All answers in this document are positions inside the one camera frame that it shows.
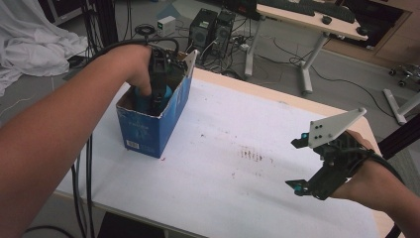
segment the desk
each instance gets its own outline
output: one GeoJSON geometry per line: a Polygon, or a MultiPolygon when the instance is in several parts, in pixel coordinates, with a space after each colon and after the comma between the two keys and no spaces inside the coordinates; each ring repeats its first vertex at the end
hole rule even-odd
{"type": "Polygon", "coordinates": [[[367,40],[367,36],[361,36],[356,32],[356,28],[359,27],[359,23],[353,24],[341,21],[333,18],[333,21],[329,25],[325,25],[321,22],[323,17],[322,14],[315,12],[315,16],[306,16],[294,12],[289,12],[281,9],[268,7],[265,5],[258,4],[257,11],[262,14],[261,20],[258,23],[257,31],[253,39],[251,47],[247,51],[245,76],[253,75],[253,60],[254,50],[258,43],[258,37],[260,32],[261,23],[265,20],[265,17],[271,17],[278,21],[284,21],[299,27],[308,28],[309,30],[315,30],[321,32],[318,42],[315,44],[312,54],[309,56],[308,61],[302,61],[300,63],[300,71],[302,73],[303,90],[302,94],[306,95],[312,93],[312,84],[309,76],[309,68],[312,62],[316,59],[318,53],[321,51],[324,44],[328,41],[330,34],[336,34],[338,36],[351,38],[354,40],[367,40]]]}
{"type": "MultiPolygon", "coordinates": [[[[377,237],[369,209],[297,197],[284,182],[321,167],[290,141],[309,120],[341,110],[195,69],[188,102],[155,159],[124,148],[115,102],[127,88],[93,134],[96,206],[197,237],[377,237]]],[[[376,145],[365,118],[352,129],[376,145]]],[[[57,192],[72,194],[70,175],[57,192]]]]}

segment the keyboard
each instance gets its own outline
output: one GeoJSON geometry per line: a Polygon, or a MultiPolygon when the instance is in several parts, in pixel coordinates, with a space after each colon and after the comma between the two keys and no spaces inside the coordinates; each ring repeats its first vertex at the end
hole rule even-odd
{"type": "Polygon", "coordinates": [[[349,9],[337,6],[334,3],[321,3],[313,0],[300,0],[299,4],[312,8],[315,12],[343,20],[348,23],[355,22],[355,14],[349,9]]]}
{"type": "Polygon", "coordinates": [[[287,0],[258,0],[258,3],[289,12],[300,13],[307,16],[315,16],[315,12],[312,8],[298,3],[289,2],[287,0]]]}

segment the computer tower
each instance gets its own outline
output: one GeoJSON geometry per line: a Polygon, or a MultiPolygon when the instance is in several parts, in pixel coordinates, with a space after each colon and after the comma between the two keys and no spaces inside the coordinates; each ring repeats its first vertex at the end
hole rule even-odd
{"type": "Polygon", "coordinates": [[[199,64],[203,64],[211,53],[217,16],[217,12],[202,8],[189,26],[188,45],[190,47],[187,52],[199,51],[200,55],[197,58],[199,64]]]}
{"type": "Polygon", "coordinates": [[[216,29],[213,39],[216,43],[213,45],[211,55],[224,58],[226,49],[231,39],[232,28],[235,22],[235,13],[223,10],[216,20],[216,29]]]}

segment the blue box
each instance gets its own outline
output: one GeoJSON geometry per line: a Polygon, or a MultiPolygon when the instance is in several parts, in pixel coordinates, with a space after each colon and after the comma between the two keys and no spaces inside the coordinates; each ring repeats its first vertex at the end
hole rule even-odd
{"type": "Polygon", "coordinates": [[[134,110],[134,87],[130,87],[117,102],[118,120],[124,145],[128,150],[160,158],[188,100],[197,54],[198,51],[188,56],[179,54],[179,57],[186,62],[188,70],[184,78],[179,79],[179,85],[159,116],[151,116],[134,110]]]}

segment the white cloth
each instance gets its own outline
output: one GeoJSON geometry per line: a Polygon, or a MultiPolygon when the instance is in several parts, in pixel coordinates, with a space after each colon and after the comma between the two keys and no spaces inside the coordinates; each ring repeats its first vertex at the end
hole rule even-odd
{"type": "Polygon", "coordinates": [[[0,1],[0,96],[22,73],[58,75],[87,39],[51,24],[35,0],[0,1]]]}

